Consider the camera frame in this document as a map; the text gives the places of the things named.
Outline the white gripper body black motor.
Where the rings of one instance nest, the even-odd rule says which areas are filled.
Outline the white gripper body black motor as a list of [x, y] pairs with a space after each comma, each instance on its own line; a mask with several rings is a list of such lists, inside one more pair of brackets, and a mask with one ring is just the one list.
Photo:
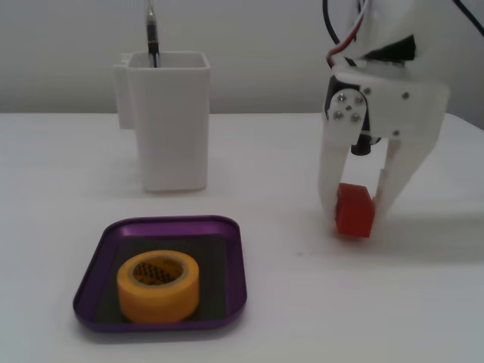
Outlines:
[[[385, 45], [372, 45], [349, 64], [338, 64], [336, 57], [349, 48], [353, 37], [338, 42], [326, 56], [332, 77], [327, 88], [324, 110], [330, 97], [343, 89], [360, 91], [367, 104], [363, 128], [356, 145], [370, 146], [380, 138], [434, 139], [444, 117], [449, 90], [437, 81], [418, 79], [406, 64], [417, 57], [417, 40], [406, 35]], [[356, 59], [365, 65], [356, 66]]]

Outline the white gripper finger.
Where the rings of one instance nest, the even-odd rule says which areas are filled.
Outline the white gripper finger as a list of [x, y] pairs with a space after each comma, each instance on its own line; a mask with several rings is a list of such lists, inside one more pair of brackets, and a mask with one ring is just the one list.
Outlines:
[[356, 144], [367, 113], [363, 94], [356, 89], [343, 89], [330, 97], [329, 108], [322, 113], [318, 191], [325, 217], [333, 221], [337, 190], [349, 149]]
[[384, 216], [436, 146], [436, 139], [390, 139], [374, 197], [376, 216]]

